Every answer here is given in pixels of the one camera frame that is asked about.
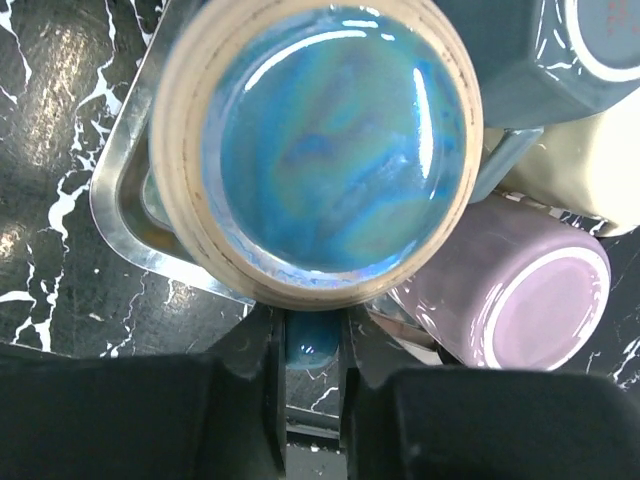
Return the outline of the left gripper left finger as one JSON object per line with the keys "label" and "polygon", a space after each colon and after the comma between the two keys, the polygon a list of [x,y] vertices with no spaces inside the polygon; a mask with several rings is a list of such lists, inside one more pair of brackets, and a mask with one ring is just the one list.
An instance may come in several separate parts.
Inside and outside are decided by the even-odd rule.
{"label": "left gripper left finger", "polygon": [[5,479],[281,479],[284,313],[199,354],[1,365]]}

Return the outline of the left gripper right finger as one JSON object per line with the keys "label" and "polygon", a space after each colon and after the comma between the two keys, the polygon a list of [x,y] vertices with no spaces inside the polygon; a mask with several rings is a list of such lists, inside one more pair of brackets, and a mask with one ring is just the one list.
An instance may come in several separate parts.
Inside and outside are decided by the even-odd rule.
{"label": "left gripper right finger", "polygon": [[635,479],[639,407],[609,380],[429,366],[365,312],[341,316],[352,479]]}

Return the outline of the lilac purple mug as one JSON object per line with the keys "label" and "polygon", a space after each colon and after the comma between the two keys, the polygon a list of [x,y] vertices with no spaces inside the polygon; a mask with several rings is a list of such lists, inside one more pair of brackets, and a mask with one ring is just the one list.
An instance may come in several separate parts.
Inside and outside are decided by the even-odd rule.
{"label": "lilac purple mug", "polygon": [[589,340],[606,308],[608,256],[541,209],[491,195],[391,298],[463,364],[551,371]]}

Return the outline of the blue butterfly mug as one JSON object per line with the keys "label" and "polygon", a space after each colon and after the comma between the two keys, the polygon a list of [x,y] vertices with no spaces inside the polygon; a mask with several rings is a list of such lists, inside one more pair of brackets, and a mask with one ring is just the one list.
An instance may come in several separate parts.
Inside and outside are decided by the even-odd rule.
{"label": "blue butterfly mug", "polygon": [[148,151],[169,223],[285,310],[288,359],[413,275],[480,172],[483,113],[431,1],[208,1],[171,46]]}

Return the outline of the cream white mug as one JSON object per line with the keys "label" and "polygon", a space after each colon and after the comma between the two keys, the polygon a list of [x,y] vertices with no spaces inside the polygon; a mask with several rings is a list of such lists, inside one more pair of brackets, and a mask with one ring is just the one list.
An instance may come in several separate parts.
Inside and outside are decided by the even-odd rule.
{"label": "cream white mug", "polygon": [[499,188],[601,220],[601,237],[637,228],[639,92],[600,114],[546,127]]}

